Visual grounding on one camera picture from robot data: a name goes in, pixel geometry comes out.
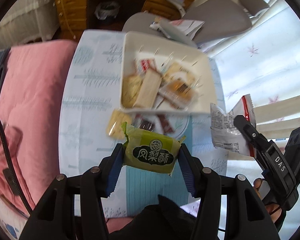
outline green snack wrapper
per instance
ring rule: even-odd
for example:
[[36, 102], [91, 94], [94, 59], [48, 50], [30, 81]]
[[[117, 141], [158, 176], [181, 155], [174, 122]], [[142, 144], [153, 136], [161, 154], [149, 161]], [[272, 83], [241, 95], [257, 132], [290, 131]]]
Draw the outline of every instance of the green snack wrapper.
[[173, 171], [181, 143], [174, 138], [122, 123], [127, 138], [123, 164], [146, 171]]

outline paper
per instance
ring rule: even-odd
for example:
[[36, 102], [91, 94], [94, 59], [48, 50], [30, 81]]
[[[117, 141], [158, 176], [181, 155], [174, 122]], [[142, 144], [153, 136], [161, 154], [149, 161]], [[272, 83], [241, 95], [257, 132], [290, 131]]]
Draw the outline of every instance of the paper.
[[[196, 20], [175, 20], [171, 21], [170, 24], [175, 26], [177, 29], [182, 31], [186, 36], [188, 36], [191, 40], [194, 38], [197, 31], [202, 27], [204, 24], [203, 21], [196, 21]], [[168, 39], [170, 39], [170, 36], [162, 30], [160, 25], [156, 22], [152, 23], [150, 25], [150, 28], [153, 30], [159, 30], [161, 31]]]

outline blue gripper pad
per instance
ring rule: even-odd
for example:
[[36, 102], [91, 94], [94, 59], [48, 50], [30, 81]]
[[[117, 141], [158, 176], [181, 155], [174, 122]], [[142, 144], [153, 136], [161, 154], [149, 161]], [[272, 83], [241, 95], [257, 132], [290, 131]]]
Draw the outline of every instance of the blue gripper pad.
[[179, 150], [178, 162], [182, 172], [183, 179], [186, 184], [186, 188], [193, 197], [197, 195], [197, 189], [195, 182], [200, 180], [200, 172], [192, 159], [185, 144], [181, 144]]
[[115, 185], [117, 184], [119, 174], [123, 165], [123, 145], [117, 144], [114, 148], [112, 155], [107, 163], [107, 167], [111, 167], [107, 177], [106, 196], [109, 197], [114, 192]]

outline red and white wrapper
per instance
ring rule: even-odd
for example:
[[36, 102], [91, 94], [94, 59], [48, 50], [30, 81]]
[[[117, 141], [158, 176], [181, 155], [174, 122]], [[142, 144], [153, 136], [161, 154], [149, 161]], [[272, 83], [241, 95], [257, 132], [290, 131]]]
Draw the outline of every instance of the red and white wrapper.
[[243, 96], [229, 113], [225, 113], [215, 104], [210, 104], [210, 112], [213, 146], [255, 157], [256, 150], [247, 143], [244, 136], [233, 124], [237, 115], [243, 115], [251, 122], [253, 127], [256, 127], [256, 118], [250, 95]]
[[134, 61], [136, 74], [143, 76], [146, 74], [148, 68], [152, 68], [153, 70], [157, 71], [157, 67], [155, 64], [154, 58], [144, 58], [140, 60]]

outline barcode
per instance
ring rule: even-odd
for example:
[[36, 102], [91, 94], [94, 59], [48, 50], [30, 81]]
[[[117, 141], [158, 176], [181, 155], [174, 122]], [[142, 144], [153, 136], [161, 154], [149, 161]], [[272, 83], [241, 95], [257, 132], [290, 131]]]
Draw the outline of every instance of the barcode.
[[232, 152], [239, 152], [239, 143], [219, 143], [219, 142], [215, 142], [215, 146], [216, 147], [220, 147]]

